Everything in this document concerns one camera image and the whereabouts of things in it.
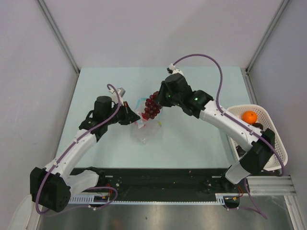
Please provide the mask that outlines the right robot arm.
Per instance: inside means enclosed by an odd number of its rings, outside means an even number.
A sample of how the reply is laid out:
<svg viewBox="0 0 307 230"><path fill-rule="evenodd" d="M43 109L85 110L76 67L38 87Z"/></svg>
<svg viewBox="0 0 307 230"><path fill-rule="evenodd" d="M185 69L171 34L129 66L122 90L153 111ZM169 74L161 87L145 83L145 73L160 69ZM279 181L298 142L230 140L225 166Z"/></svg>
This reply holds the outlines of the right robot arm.
<svg viewBox="0 0 307 230"><path fill-rule="evenodd" d="M178 106L185 114L212 124L245 151L244 156L223 174L221 186L226 192L237 189L245 177L260 173L273 155L274 131L256 128L219 108L212 96L202 90L192 90L179 73L161 82L155 102L162 107Z"/></svg>

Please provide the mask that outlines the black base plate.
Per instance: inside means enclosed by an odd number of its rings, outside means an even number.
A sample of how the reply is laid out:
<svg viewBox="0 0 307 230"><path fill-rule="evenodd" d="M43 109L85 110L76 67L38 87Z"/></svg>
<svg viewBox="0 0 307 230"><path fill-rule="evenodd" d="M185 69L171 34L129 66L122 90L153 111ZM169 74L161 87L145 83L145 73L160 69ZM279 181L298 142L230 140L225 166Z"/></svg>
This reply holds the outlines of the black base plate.
<svg viewBox="0 0 307 230"><path fill-rule="evenodd" d="M253 177L237 185L226 182L225 168L209 169L122 169L100 168L102 181L86 192L111 195L121 203L204 203L218 201L218 195L232 198L251 191Z"/></svg>

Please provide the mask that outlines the orange fake fruit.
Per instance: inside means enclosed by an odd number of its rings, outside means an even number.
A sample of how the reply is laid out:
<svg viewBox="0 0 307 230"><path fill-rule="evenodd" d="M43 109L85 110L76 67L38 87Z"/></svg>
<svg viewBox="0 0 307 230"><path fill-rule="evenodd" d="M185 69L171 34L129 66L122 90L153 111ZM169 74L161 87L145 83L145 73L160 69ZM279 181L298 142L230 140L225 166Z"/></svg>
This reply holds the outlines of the orange fake fruit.
<svg viewBox="0 0 307 230"><path fill-rule="evenodd" d="M252 125L252 124L254 124L254 123L257 122L258 115L257 115L254 111L246 111L246 112L244 112L243 115L241 116L241 119L242 119L244 122L246 122L246 123Z"/></svg>

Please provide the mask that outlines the aluminium rail frame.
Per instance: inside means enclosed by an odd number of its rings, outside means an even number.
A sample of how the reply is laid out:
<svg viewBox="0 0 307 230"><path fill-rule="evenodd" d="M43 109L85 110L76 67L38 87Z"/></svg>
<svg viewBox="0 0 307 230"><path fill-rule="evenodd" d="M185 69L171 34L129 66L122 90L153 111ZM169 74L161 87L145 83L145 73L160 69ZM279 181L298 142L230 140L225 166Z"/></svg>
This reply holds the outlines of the aluminium rail frame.
<svg viewBox="0 0 307 230"><path fill-rule="evenodd" d="M256 196L295 196L290 176L250 176L247 178L250 193Z"/></svg>

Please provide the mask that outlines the red fake apple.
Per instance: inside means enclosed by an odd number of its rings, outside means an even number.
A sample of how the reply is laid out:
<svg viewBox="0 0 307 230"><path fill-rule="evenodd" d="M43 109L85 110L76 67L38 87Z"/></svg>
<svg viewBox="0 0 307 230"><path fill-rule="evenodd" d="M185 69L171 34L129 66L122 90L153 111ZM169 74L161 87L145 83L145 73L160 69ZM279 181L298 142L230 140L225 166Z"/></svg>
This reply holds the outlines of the red fake apple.
<svg viewBox="0 0 307 230"><path fill-rule="evenodd" d="M142 113L142 118L145 119L145 120L149 120L149 116L145 113Z"/></svg>

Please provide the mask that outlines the dark purple fake grapes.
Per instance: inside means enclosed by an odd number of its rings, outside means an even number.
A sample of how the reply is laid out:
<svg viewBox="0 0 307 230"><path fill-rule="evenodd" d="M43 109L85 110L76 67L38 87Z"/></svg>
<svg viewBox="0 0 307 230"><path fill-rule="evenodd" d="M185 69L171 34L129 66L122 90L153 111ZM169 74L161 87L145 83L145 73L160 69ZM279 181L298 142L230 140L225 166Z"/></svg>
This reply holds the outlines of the dark purple fake grapes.
<svg viewBox="0 0 307 230"><path fill-rule="evenodd" d="M149 116L150 119L154 119L158 116L162 110L162 106L157 104L154 99L157 97L158 91L154 92L145 100L144 112Z"/></svg>

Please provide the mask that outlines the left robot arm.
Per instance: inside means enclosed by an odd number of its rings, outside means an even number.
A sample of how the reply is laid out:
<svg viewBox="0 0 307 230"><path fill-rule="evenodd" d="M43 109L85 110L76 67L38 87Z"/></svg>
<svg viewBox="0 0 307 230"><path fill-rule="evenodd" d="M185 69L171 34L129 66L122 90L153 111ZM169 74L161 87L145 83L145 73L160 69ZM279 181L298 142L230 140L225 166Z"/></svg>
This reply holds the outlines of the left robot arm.
<svg viewBox="0 0 307 230"><path fill-rule="evenodd" d="M59 213L72 196L88 189L99 192L106 188L106 175L101 169L88 167L78 175L71 172L107 132L109 125L130 125L139 119L127 102L119 102L109 96L97 97L93 110L82 121L67 149L44 168L35 167L31 171L30 194L37 213L44 214L40 206Z"/></svg>

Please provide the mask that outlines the clear zip top bag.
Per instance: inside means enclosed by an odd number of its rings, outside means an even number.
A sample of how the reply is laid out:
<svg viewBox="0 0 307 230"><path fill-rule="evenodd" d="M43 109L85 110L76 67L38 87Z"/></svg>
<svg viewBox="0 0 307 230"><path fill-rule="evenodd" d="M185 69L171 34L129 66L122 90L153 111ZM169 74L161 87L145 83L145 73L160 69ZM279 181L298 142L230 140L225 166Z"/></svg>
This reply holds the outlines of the clear zip top bag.
<svg viewBox="0 0 307 230"><path fill-rule="evenodd" d="M134 112L140 116L140 120L132 124L130 132L131 138L139 144L146 144L151 142L155 137L158 136L162 128L160 115L154 119L147 119L143 117L145 112L145 102L146 98L140 98L138 100Z"/></svg>

